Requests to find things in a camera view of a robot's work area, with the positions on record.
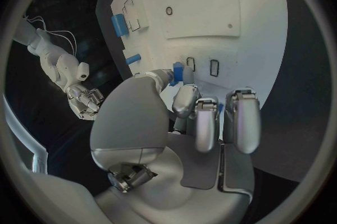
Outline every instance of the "cable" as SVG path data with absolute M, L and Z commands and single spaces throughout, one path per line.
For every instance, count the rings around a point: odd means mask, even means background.
M 34 17 L 34 18 L 32 18 L 32 19 L 28 19 L 28 16 L 25 15 L 25 19 L 27 19 L 27 21 L 30 22 L 30 23 L 34 23 L 34 22 L 40 21 L 40 22 L 43 23 L 43 29 L 44 29 L 44 31 L 46 31 L 46 32 L 48 32 L 48 33 L 50 33 L 50 34 L 53 34 L 53 35 L 56 35 L 56 36 L 60 36 L 60 37 L 65 38 L 65 39 L 70 43 L 70 46 L 71 46 L 71 49 L 72 49 L 72 55 L 76 57 L 76 54 L 77 54 L 77 42 L 76 42 L 76 38 L 75 38 L 75 36 L 73 35 L 73 33 L 71 33 L 71 32 L 68 31 L 68 30 L 55 30 L 55 31 L 49 31 L 49 30 L 47 30 L 47 27 L 46 27 L 46 25 L 45 25 L 45 22 L 44 22 L 44 20 L 43 20 L 43 18 L 42 18 L 41 16 L 36 16 L 36 17 Z M 65 37 L 65 36 L 63 36 L 63 35 L 60 35 L 60 34 L 56 34 L 55 32 L 68 32 L 68 33 L 70 33 L 71 36 L 72 36 L 73 39 L 74 39 L 75 49 L 74 49 L 73 44 L 71 43 L 71 41 L 70 41 L 67 37 Z

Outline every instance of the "dark floor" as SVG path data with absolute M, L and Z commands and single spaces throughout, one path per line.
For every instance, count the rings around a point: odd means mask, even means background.
M 121 78 L 99 29 L 95 2 L 35 0 L 27 14 L 30 18 L 41 15 L 48 30 L 65 29 L 75 34 L 78 59 L 90 64 L 90 77 L 86 86 L 98 87 L 107 96 L 121 82 Z M 297 13 L 303 10 L 298 2 L 294 2 L 293 8 Z M 288 39 L 306 24 L 305 19 L 296 21 L 295 18 L 289 16 L 289 25 L 293 22 L 293 26 L 289 26 Z M 287 43 L 280 73 L 262 109 L 264 127 L 269 133 L 295 130 L 295 135 L 298 130 L 296 127 L 305 124 L 309 131 L 306 137 L 311 139 L 310 131 L 321 132 L 325 127 L 313 120 L 317 115 L 325 120 L 328 110 L 322 103 L 330 101 L 326 52 L 324 46 L 319 46 L 322 43 L 312 41 L 315 38 L 318 38 L 317 32 L 309 27 L 300 31 L 298 41 L 294 42 L 298 45 L 290 46 Z M 53 37 L 53 41 L 68 52 L 71 51 L 62 38 Z M 320 72 L 317 72 L 317 66 L 323 66 Z M 90 155 L 92 122 L 79 120 L 72 113 L 64 93 L 41 70 L 38 57 L 17 43 L 13 43 L 8 61 L 6 97 L 23 125 L 47 148 L 49 174 L 78 182 L 93 195 L 110 186 L 106 174 L 94 164 Z M 255 169 L 255 173 L 256 192 L 243 219 L 244 224 L 255 223 L 268 214 L 298 184 L 259 169 Z

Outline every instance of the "white wire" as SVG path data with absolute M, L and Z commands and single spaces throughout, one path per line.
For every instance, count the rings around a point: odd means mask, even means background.
M 73 33 L 71 33 L 71 32 L 68 31 L 68 30 L 48 31 L 47 28 L 46 28 L 46 26 L 45 26 L 45 22 L 44 22 L 44 20 L 43 20 L 43 18 L 42 18 L 41 16 L 37 16 L 37 17 L 34 17 L 34 18 L 32 18 L 32 19 L 28 19 L 28 16 L 25 16 L 25 18 L 26 18 L 26 19 L 28 20 L 28 22 L 30 22 L 30 23 L 34 23 L 34 22 L 40 21 L 40 22 L 43 23 L 43 28 L 44 28 L 44 30 L 45 30 L 46 32 L 48 32 L 48 33 L 50 33 L 50 34 L 53 34 L 53 35 L 56 35 L 56 36 L 60 36 L 60 37 L 65 38 L 65 39 L 70 43 L 70 46 L 71 46 L 71 49 L 72 49 L 72 55 L 73 55 L 73 56 L 76 56 L 76 54 L 77 54 L 77 42 L 76 42 L 76 38 L 75 38 L 75 36 L 73 35 Z M 63 35 L 56 34 L 55 32 L 68 32 L 68 33 L 70 33 L 71 36 L 72 36 L 73 39 L 74 39 L 74 42 L 75 42 L 75 49 L 74 49 L 73 44 L 71 43 L 71 41 L 70 41 L 67 37 L 65 37 L 65 36 L 63 36 Z

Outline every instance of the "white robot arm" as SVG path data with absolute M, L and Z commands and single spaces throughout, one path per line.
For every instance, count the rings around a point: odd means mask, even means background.
M 13 39 L 40 57 L 42 70 L 67 94 L 78 118 L 95 120 L 103 95 L 98 89 L 88 90 L 81 84 L 89 76 L 87 63 L 79 63 L 75 56 L 52 44 L 46 31 L 35 29 L 26 19 L 20 21 Z

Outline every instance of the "circular hole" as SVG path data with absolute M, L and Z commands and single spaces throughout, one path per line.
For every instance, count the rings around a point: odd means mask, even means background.
M 172 8 L 171 8 L 171 7 L 167 7 L 167 8 L 166 8 L 166 14 L 167 14 L 167 15 L 172 15 L 172 13 L 173 13 Z

